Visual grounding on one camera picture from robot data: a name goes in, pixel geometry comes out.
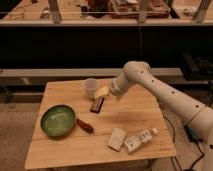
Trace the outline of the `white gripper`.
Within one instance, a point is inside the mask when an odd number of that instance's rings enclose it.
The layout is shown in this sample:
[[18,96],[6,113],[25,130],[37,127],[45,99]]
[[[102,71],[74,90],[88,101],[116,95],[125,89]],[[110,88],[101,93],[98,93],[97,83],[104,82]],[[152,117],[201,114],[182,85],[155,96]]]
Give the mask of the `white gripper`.
[[97,99],[99,97],[108,96],[109,90],[110,93],[117,98],[121,98],[130,88],[130,83],[125,78],[114,78],[111,83],[110,87],[104,86],[100,89],[98,89],[95,92],[94,98]]

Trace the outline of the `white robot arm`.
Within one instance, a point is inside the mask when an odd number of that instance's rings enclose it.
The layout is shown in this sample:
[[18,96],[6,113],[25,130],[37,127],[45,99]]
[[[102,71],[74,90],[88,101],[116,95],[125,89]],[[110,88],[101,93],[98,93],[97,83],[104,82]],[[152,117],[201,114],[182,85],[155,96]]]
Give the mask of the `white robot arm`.
[[148,63],[127,62],[120,75],[98,89],[95,97],[108,94],[122,97],[135,84],[166,104],[206,142],[202,171],[213,171],[213,109],[154,77]]

